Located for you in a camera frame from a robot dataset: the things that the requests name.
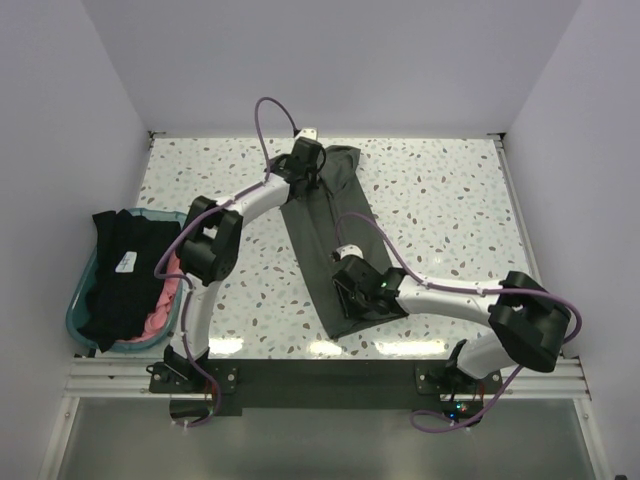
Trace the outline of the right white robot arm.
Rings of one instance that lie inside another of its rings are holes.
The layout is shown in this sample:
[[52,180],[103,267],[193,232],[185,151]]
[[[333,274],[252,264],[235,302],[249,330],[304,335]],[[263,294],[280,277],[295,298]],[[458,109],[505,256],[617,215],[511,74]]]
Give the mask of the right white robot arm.
[[346,317],[357,323],[432,314],[473,322],[489,333],[461,340],[434,379],[469,392],[494,371],[521,366],[552,372],[560,355],[570,312],[525,273],[502,281],[428,279],[405,268],[376,270],[354,245],[338,248],[332,283]]

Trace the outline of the dark grey t shirt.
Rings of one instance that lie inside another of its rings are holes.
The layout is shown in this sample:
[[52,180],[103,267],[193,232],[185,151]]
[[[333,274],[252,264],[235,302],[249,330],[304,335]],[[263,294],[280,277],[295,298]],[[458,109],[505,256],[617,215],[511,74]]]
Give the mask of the dark grey t shirt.
[[332,282],[337,270],[333,251],[357,245],[366,260],[383,273],[391,263],[368,199],[357,177],[360,150],[352,146],[327,148],[327,161],[319,174],[319,187],[281,208],[289,239],[313,306],[332,340],[394,320],[352,320],[345,316]]

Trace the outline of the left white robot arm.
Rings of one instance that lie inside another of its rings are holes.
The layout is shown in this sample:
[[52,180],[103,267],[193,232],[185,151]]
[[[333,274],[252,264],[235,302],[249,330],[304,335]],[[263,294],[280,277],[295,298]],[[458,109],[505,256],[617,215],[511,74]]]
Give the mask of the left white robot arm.
[[324,154],[317,131],[303,129],[290,153],[268,163],[266,179],[227,197],[200,196],[192,202],[176,245],[186,275],[180,323],[164,352],[164,364],[183,391],[196,392],[206,383],[212,312],[220,287],[237,264],[243,228],[316,187]]

